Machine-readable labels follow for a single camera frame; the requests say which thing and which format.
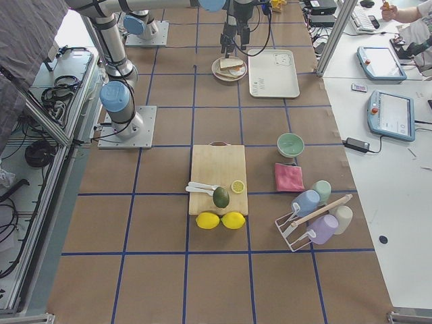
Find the green cup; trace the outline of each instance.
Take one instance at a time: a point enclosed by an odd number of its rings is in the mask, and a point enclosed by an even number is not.
[[[318,192],[319,202],[318,206],[323,206],[327,204],[331,194],[331,185],[325,180],[319,180],[312,185],[312,190]]]

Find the bread slice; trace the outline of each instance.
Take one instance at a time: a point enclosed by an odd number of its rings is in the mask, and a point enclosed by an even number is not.
[[[219,60],[219,66],[222,71],[242,66],[243,63],[241,59],[236,59],[234,57],[229,57],[227,59],[223,57]]]
[[[223,77],[229,78],[229,79],[237,79],[238,78],[238,76],[235,76],[235,75],[231,74],[230,71],[227,71],[227,70],[219,70],[218,69],[218,70],[215,71],[215,73],[218,76],[223,76]]]

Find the tablet screen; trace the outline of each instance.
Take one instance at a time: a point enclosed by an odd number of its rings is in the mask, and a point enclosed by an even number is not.
[[[371,61],[367,69],[374,76],[392,77],[402,75],[402,71],[390,49],[365,47],[364,54]]]
[[[381,93],[379,127],[387,132],[410,135],[410,101]]]

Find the lemon half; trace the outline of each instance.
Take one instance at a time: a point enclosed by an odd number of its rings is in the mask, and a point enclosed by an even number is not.
[[[236,194],[241,194],[244,191],[245,187],[246,186],[244,185],[243,181],[241,181],[241,180],[235,180],[231,184],[231,190],[233,192],[235,192]]]

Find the keyboard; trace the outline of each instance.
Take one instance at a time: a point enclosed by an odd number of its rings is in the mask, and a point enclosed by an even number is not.
[[[375,31],[375,27],[372,25],[372,22],[367,16],[365,10],[359,5],[354,7],[350,22],[357,34],[365,34]]]

